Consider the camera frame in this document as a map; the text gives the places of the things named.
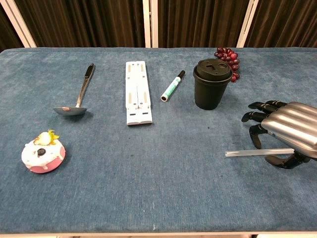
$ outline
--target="dark curtain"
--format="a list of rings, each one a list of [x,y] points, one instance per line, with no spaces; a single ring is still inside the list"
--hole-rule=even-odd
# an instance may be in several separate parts
[[[245,47],[317,47],[317,0],[260,0]]]
[[[38,47],[144,47],[142,0],[16,0]]]
[[[248,0],[158,0],[159,47],[236,47]]]
[[[23,44],[0,4],[0,52],[21,47]]]

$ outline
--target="robotic hand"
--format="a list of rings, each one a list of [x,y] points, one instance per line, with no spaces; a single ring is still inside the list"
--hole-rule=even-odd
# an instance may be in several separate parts
[[[256,148],[262,147],[258,135],[268,133],[294,149],[294,154],[287,159],[269,155],[266,161],[279,168],[292,169],[311,159],[317,160],[317,108],[280,101],[255,102],[249,108],[264,112],[245,113],[241,119],[260,122],[249,129]]]

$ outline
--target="cup lid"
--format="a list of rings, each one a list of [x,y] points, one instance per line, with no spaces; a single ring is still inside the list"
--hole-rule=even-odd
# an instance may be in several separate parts
[[[206,81],[223,81],[231,76],[230,66],[219,59],[204,59],[198,62],[196,74]]]

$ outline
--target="black coffee cup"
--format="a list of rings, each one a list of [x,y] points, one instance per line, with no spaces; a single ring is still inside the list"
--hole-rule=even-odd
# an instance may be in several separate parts
[[[194,68],[195,103],[205,110],[215,109],[231,81],[230,66],[219,59],[205,59]]]

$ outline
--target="clear straw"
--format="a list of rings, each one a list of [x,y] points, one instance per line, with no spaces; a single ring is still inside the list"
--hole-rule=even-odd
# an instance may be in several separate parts
[[[226,151],[226,157],[236,156],[250,156],[250,155],[281,155],[281,154],[293,154],[294,150],[291,148],[284,149],[263,149],[263,150],[233,150]]]

